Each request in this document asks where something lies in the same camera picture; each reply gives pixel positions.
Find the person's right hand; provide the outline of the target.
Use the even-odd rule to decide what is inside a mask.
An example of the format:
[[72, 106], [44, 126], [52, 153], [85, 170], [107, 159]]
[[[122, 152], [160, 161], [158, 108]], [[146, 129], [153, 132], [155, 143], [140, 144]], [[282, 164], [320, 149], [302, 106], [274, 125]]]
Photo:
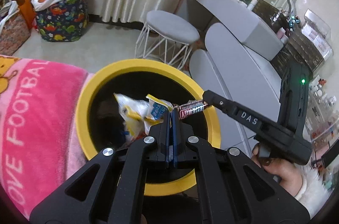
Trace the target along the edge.
[[261, 163], [258, 158], [260, 144], [256, 144], [252, 150], [252, 161], [271, 175], [281, 178], [280, 186], [289, 194], [296, 197], [303, 186], [303, 178], [300, 170], [287, 160], [280, 158], [268, 158]]

